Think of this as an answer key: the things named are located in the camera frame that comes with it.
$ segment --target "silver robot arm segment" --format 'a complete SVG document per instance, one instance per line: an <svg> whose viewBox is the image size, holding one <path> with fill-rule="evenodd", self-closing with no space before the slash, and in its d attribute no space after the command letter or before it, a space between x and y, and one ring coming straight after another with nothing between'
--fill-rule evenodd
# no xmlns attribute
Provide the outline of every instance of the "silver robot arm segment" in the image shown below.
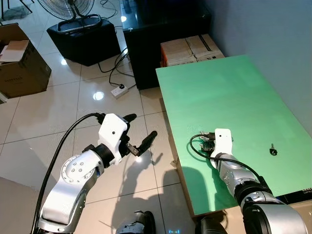
<svg viewBox="0 0 312 234"><path fill-rule="evenodd" d="M129 153L140 156L157 136L153 131L137 148L129 143L129 122L136 115L124 118L107 114L99 130L98 146L89 145L81 155L73 156L62 166L60 177L44 203L38 227L41 233L73 233L77 227L88 192L104 169L118 165Z"/></svg>
<svg viewBox="0 0 312 234"><path fill-rule="evenodd" d="M237 160L232 155L229 129L216 129L211 157ZM307 234L300 214L275 198L263 177L257 178L245 167L228 161L211 159L213 167L237 200L244 217L247 234Z"/></svg>

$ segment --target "green tabletop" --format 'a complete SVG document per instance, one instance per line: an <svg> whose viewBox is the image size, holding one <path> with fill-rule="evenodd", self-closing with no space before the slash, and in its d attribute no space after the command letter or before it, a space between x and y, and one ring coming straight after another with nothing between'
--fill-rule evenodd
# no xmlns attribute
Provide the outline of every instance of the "green tabletop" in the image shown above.
<svg viewBox="0 0 312 234"><path fill-rule="evenodd" d="M237 206L218 172L189 147L200 131L230 129L233 155L264 176L275 196L312 186L311 137L247 56L156 72L195 215Z"/></svg>

